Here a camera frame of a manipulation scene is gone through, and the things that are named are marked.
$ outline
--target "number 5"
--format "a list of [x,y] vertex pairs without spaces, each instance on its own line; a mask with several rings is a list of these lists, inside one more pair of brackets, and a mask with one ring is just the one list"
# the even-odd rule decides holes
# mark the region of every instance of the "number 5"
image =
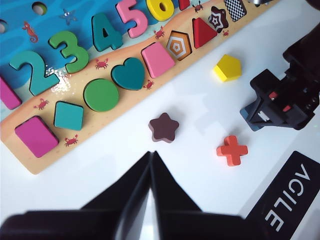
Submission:
[[128,30],[129,36],[132,39],[139,37],[148,27],[148,19],[142,11],[137,9],[130,10],[136,4],[136,0],[122,0],[115,6],[123,23],[126,24],[129,21],[136,22],[136,26]]

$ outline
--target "yellow number 6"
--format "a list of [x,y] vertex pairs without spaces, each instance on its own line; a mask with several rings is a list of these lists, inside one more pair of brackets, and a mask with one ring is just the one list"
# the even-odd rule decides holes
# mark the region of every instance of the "yellow number 6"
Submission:
[[160,22],[171,18],[175,11],[171,0],[146,0],[146,5],[152,16]]

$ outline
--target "yellow pentagon piece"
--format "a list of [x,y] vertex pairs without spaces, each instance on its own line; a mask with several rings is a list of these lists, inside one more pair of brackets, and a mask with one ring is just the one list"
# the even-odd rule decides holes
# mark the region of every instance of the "yellow pentagon piece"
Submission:
[[239,59],[225,54],[213,68],[213,71],[223,82],[236,80],[242,75],[241,62]]

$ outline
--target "red triangle piece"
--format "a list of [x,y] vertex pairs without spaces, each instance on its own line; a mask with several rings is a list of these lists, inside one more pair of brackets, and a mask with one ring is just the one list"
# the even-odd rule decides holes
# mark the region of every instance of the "red triangle piece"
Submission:
[[193,25],[193,39],[194,39],[194,47],[196,49],[202,47],[215,36],[217,36],[217,32],[212,29],[205,21],[203,21],[200,17],[192,20]]

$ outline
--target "checkered piece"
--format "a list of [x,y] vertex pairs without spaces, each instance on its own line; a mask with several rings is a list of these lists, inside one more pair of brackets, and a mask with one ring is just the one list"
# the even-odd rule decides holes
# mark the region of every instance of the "checkered piece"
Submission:
[[236,22],[247,14],[242,0],[224,0],[224,4],[231,15],[232,21]]

